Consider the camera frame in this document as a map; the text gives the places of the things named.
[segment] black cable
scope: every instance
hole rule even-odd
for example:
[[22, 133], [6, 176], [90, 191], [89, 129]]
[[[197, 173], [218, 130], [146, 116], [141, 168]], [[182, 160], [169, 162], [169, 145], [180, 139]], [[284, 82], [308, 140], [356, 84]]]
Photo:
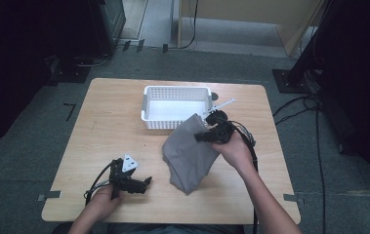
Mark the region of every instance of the black cable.
[[325, 234], [325, 200], [326, 200], [326, 195], [325, 195], [325, 180], [324, 180], [324, 172], [322, 171], [322, 162], [321, 162], [321, 149], [319, 145], [319, 121], [318, 121], [318, 114], [319, 114], [319, 107], [316, 108], [315, 111], [315, 128], [316, 128], [316, 150], [317, 150], [317, 155], [318, 155], [318, 164], [319, 164], [319, 174], [321, 177], [321, 192], [322, 192], [322, 233]]
[[91, 185], [90, 190], [85, 192], [85, 194], [84, 194], [85, 206], [87, 206], [87, 204], [90, 202], [91, 196], [93, 195], [94, 191], [97, 189], [95, 187], [97, 182], [102, 177], [102, 175], [105, 173], [105, 171], [107, 171], [107, 169], [112, 166], [112, 164], [113, 164], [113, 162], [111, 162], [107, 166], [105, 166], [105, 168], [100, 172], [99, 176], [97, 176], [96, 180], [93, 182], [93, 185]]
[[309, 85], [314, 88], [314, 93], [317, 93], [321, 89], [320, 85], [317, 82], [320, 76], [321, 74], [318, 73], [316, 70], [306, 69], [305, 78], [308, 81]]
[[[324, 179], [324, 172], [322, 170], [322, 160], [321, 160], [321, 148], [320, 148], [320, 140], [319, 140], [319, 120], [318, 120], [318, 115], [319, 115], [319, 110], [320, 110], [320, 102], [314, 98], [310, 98], [314, 95], [309, 95], [309, 96], [305, 96], [305, 97], [297, 97], [297, 98], [294, 98], [292, 100], [289, 100], [288, 102], [286, 102], [285, 104], [283, 104], [281, 107], [279, 107], [277, 109], [277, 111], [275, 111], [274, 114], [272, 114], [272, 116], [275, 116], [281, 109], [283, 109], [284, 107], [288, 106], [289, 104], [291, 104], [292, 102], [296, 101], [296, 100], [299, 100], [299, 99], [302, 99], [303, 100], [303, 105], [306, 107], [306, 109], [300, 111], [300, 112], [297, 112], [296, 114], [293, 114], [293, 115], [290, 115], [290, 116], [286, 116], [284, 118], [282, 118], [280, 121], [276, 122], [275, 125], [291, 118], [291, 117], [294, 117], [294, 116], [297, 116], [301, 113], [304, 113], [308, 110], [315, 110], [315, 133], [316, 133], [316, 149], [317, 149], [317, 156], [318, 156], [318, 166], [319, 166], [319, 174], [320, 174], [320, 178], [321, 178], [321, 193], [322, 193], [322, 233], [325, 234], [325, 225], [326, 225], [326, 192], [325, 192], [325, 179]], [[315, 102], [315, 106], [312, 106], [312, 107], [309, 107], [307, 106], [307, 103], [306, 103], [306, 100], [312, 100]]]
[[180, 47], [179, 49], [186, 49], [187, 47], [189, 47], [193, 41], [194, 41], [194, 38], [196, 37], [196, 19], [197, 19], [197, 5], [199, 5], [199, 0], [196, 0], [196, 7], [194, 8], [194, 18], [193, 18], [193, 38], [191, 38], [191, 41], [190, 43], [188, 43], [187, 46], [185, 47]]
[[[245, 128], [245, 126], [243, 126], [239, 122], [228, 121], [228, 120], [220, 118], [220, 117], [217, 117], [217, 120], [221, 120], [222, 122], [231, 125], [240, 134], [240, 136], [242, 137], [246, 146], [248, 147], [249, 152], [251, 153], [252, 163], [254, 165], [254, 168], [258, 172], [258, 157], [257, 157], [257, 154], [255, 153], [255, 149], [254, 149], [255, 141], [252, 137], [252, 134], [249, 133], [248, 130]], [[242, 131], [237, 126], [235, 126], [233, 123], [238, 124], [242, 128], [244, 133], [242, 133]], [[254, 221], [253, 222], [254, 223], [253, 223], [253, 226], [252, 226], [252, 233], [257, 234], [257, 232], [258, 232], [258, 215], [257, 215], [257, 212], [255, 211], [255, 207], [254, 207]]]
[[94, 66], [101, 66], [103, 65], [104, 63], [106, 63], [107, 61], [109, 60], [109, 56], [106, 56], [104, 61], [102, 62], [99, 62], [99, 63], [92, 63], [92, 64], [77, 64], [77, 66], [81, 66], [81, 67], [94, 67]]
[[299, 100], [299, 99], [303, 99], [303, 98], [308, 98], [308, 97], [311, 97], [313, 95], [307, 95], [307, 96], [304, 96], [304, 97], [297, 97], [297, 98], [294, 98], [292, 100], [289, 100], [288, 102], [286, 102], [285, 104], [283, 104], [281, 107], [279, 107], [273, 114], [272, 116], [275, 117], [276, 114], [279, 113], [279, 111], [281, 111], [283, 108], [285, 108], [286, 106], [290, 105], [291, 103]]

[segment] gray cloth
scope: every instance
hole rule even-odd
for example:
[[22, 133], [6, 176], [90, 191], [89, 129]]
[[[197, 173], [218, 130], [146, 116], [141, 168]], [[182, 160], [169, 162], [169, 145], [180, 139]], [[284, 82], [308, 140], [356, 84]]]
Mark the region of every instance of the gray cloth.
[[170, 169], [170, 182], [185, 194], [199, 185], [219, 155], [209, 142], [197, 142], [194, 138], [195, 134], [206, 132], [202, 118], [194, 114], [181, 123], [163, 144], [163, 160]]

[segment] person's right hand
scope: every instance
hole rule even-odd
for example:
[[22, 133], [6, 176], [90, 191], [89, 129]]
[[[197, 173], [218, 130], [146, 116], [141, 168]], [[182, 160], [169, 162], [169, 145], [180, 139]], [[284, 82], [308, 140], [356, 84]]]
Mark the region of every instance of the person's right hand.
[[90, 203], [84, 208], [81, 214], [72, 223], [68, 234], [84, 234], [90, 233], [93, 225], [111, 215], [116, 207], [123, 200], [123, 194], [118, 193], [118, 197], [111, 199], [112, 184], [104, 186], [97, 190]]
[[238, 132], [233, 132], [228, 143], [212, 143], [213, 149], [220, 152], [225, 160], [237, 171], [253, 166], [251, 152]]

